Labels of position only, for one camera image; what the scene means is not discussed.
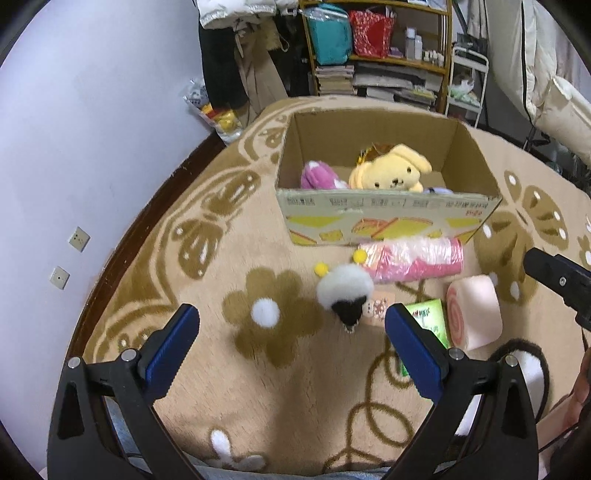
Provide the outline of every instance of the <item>metal screw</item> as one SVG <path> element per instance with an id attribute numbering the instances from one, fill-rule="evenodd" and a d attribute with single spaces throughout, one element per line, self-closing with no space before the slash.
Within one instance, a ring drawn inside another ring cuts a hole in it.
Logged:
<path id="1" fill-rule="evenodd" d="M 453 347 L 449 349 L 449 356 L 454 360 L 461 360 L 464 358 L 464 352 L 459 348 Z"/>
<path id="2" fill-rule="evenodd" d="M 136 352 L 134 349 L 132 348 L 128 348 L 127 350 L 125 350 L 122 354 L 121 354 L 121 359 L 124 362 L 131 362 L 136 356 L 138 355 L 138 352 Z"/>
<path id="3" fill-rule="evenodd" d="M 505 357 L 505 363 L 510 367 L 516 367 L 517 365 L 519 365 L 519 362 L 513 355 L 507 355 Z"/>
<path id="4" fill-rule="evenodd" d="M 70 358 L 68 360 L 68 367 L 76 368 L 78 365 L 80 365 L 80 357 L 79 356 L 73 356 L 72 358 Z"/>

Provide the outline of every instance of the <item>stuffed toy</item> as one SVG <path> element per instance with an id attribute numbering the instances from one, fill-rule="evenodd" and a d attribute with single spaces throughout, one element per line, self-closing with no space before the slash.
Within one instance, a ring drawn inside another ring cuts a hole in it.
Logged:
<path id="1" fill-rule="evenodd" d="M 367 253 L 356 250 L 353 263 L 338 265 L 332 270 L 325 263 L 314 267 L 314 272 L 320 277 L 316 287 L 318 303 L 325 310 L 336 313 L 347 333 L 355 331 L 363 315 L 363 306 L 374 292 L 374 282 L 361 267 L 365 260 Z"/>
<path id="2" fill-rule="evenodd" d="M 322 161 L 309 161 L 301 173 L 301 187 L 306 190 L 348 189 L 335 171 Z"/>
<path id="3" fill-rule="evenodd" d="M 422 174 L 431 173 L 431 164 L 421 154 L 404 144 L 396 145 L 385 155 L 363 161 L 349 177 L 353 189 L 394 189 L 422 193 Z"/>

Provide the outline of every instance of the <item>pink plush toy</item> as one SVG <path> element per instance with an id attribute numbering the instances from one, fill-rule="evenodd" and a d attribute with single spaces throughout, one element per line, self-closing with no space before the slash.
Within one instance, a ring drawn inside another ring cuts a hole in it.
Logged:
<path id="1" fill-rule="evenodd" d="M 306 190 L 348 189 L 335 171 L 322 161 L 309 161 L 301 173 L 301 187 Z"/>

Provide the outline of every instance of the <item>red bag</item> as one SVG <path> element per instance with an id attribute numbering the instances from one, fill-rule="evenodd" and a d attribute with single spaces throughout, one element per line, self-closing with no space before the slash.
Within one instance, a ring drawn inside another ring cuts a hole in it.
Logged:
<path id="1" fill-rule="evenodd" d="M 386 58 L 390 51 L 394 20 L 367 10 L 351 10 L 349 21 L 353 28 L 355 53 L 360 57 Z"/>

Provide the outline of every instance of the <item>wall socket plate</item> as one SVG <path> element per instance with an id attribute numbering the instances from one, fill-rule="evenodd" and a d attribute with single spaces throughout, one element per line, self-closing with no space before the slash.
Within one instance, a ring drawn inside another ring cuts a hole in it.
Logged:
<path id="1" fill-rule="evenodd" d="M 66 270 L 61 267 L 56 267 L 53 269 L 51 277 L 49 277 L 49 281 L 60 290 L 63 290 L 66 286 L 68 278 L 70 278 L 70 274 Z"/>
<path id="2" fill-rule="evenodd" d="M 90 235 L 77 226 L 76 231 L 72 234 L 68 243 L 79 252 L 82 252 L 88 240 L 90 240 Z"/>

